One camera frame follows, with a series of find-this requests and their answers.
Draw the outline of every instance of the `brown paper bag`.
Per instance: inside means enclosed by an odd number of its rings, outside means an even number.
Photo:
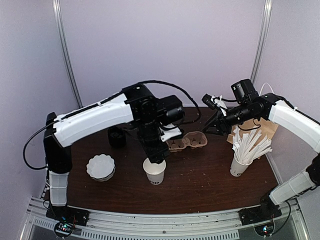
[[[258,132],[259,130],[262,131],[261,136],[259,137],[258,141],[256,141],[256,143],[253,145],[254,147],[261,142],[262,139],[264,139],[264,137],[267,135],[267,137],[269,139],[272,139],[273,136],[275,135],[275,132],[277,131],[278,128],[278,124],[275,124],[271,121],[267,121],[264,120],[263,118],[260,119],[260,121],[258,121],[257,119],[255,119],[254,121],[252,119],[245,121],[242,125],[239,125],[240,128],[242,129],[252,129],[252,128],[256,128],[256,125],[261,125],[261,127],[259,127],[256,131]],[[234,125],[232,127],[232,131],[231,133],[228,135],[227,138],[227,142],[233,144],[232,138],[235,135],[234,130],[235,130],[236,126]],[[250,133],[250,131],[243,131],[240,129],[239,134],[242,137],[243,134],[245,133]]]

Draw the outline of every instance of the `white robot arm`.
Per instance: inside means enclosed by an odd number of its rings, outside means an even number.
[[[205,124],[203,131],[209,134],[229,134],[232,126],[250,119],[264,118],[279,124],[309,144],[320,153],[320,123],[298,111],[284,97],[273,93],[259,96],[249,79],[231,86],[239,106],[228,109],[226,114],[206,94],[202,101],[211,109],[218,109]],[[280,216],[279,204],[314,189],[320,185],[320,155],[310,166],[285,183],[277,186],[260,200],[258,208],[243,209],[239,212],[243,225]]]
[[[142,83],[126,87],[107,99],[68,114],[57,116],[52,112],[47,116],[43,143],[50,206],[55,218],[67,219],[71,215],[67,207],[67,186],[72,169],[71,145],[74,142],[103,129],[130,123],[137,128],[138,139],[149,160],[159,164],[170,154],[166,141],[183,136],[179,128],[172,124],[184,120],[182,102],[175,95],[156,98]]]

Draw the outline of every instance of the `brown tabletop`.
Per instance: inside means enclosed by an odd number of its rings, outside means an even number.
[[[194,108],[185,110],[187,119],[195,117]],[[201,111],[199,122],[182,127],[186,133],[201,130],[213,114],[208,108]],[[260,197],[277,185],[266,157],[255,160],[242,176],[232,176],[233,151],[227,137],[206,136],[207,146],[187,147],[166,158],[160,185],[149,183],[142,167],[146,154],[137,140],[127,136],[126,147],[113,149],[106,130],[85,137],[72,146],[68,204],[119,213],[201,213],[257,205]],[[86,172],[89,159],[100,154],[115,160],[115,174],[106,182],[97,182]]]

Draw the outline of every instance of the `white paper bowl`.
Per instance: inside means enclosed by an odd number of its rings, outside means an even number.
[[[96,155],[86,165],[86,172],[96,181],[104,182],[113,177],[115,160],[110,155]]]

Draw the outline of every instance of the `paper cup holder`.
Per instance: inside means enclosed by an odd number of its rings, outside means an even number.
[[[208,140],[203,132],[191,131],[182,139],[168,140],[166,144],[169,146],[170,152],[180,152],[188,146],[192,149],[202,148],[208,144]]]

